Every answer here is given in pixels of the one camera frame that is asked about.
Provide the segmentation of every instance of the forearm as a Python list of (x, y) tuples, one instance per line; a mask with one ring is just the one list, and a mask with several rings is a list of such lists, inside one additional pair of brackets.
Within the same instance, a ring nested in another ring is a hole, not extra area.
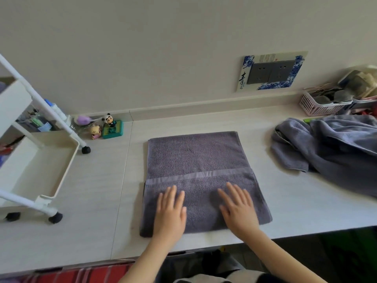
[(254, 232), (245, 243), (268, 270), (289, 283), (325, 283), (326, 281), (294, 259), (262, 231)]
[(152, 238), (147, 248), (119, 283), (152, 283), (168, 252), (167, 244)]

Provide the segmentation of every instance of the bottle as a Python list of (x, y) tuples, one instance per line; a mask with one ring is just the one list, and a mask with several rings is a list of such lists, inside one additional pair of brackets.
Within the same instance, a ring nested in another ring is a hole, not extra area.
[(56, 112), (56, 114), (59, 115), (59, 117), (63, 120), (67, 120), (67, 116), (63, 113), (63, 111), (60, 110), (60, 108), (55, 104), (50, 102), (48, 99), (45, 99), (45, 102), (50, 105), (50, 107)]

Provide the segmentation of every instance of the towel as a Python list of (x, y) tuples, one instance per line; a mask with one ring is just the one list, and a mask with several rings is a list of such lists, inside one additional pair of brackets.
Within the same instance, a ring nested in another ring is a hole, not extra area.
[(157, 197), (168, 186), (184, 190), (185, 233), (225, 229), (218, 188), (226, 182), (250, 193), (260, 224), (272, 220), (238, 133), (216, 132), (153, 138), (148, 141), (147, 180), (143, 194), (140, 235), (151, 237)]
[(289, 118), (272, 135), (271, 149), (288, 169), (317, 171), (353, 192), (377, 197), (377, 120), (337, 115), (309, 124)]

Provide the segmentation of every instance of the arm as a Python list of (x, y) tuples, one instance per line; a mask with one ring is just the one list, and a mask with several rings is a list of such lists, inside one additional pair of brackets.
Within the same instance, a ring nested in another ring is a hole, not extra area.
[(170, 249), (182, 237), (186, 227), (184, 191), (174, 204), (177, 187), (168, 187), (157, 200), (153, 236), (147, 248), (119, 283), (152, 283)]
[(258, 218), (247, 190), (241, 190), (238, 185), (230, 183), (227, 183), (227, 187), (232, 198), (221, 189), (219, 194), (226, 204), (220, 206), (220, 209), (228, 228), (250, 247), (272, 274), (289, 283), (326, 283), (259, 229)]

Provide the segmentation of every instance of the countertop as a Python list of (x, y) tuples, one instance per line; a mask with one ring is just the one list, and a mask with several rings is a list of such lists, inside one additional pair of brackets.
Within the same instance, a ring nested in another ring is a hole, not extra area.
[[(59, 224), (33, 213), (0, 223), (0, 273), (139, 256), (149, 241), (139, 222), (147, 141), (155, 137), (237, 131), (273, 217), (261, 226), (270, 238), (377, 225), (375, 199), (279, 166), (270, 136), (288, 117), (306, 116), (287, 105), (125, 123), (123, 137), (90, 142), (92, 153), (74, 159), (53, 202), (64, 214)], [(229, 230), (192, 233), (173, 250), (239, 242)]]

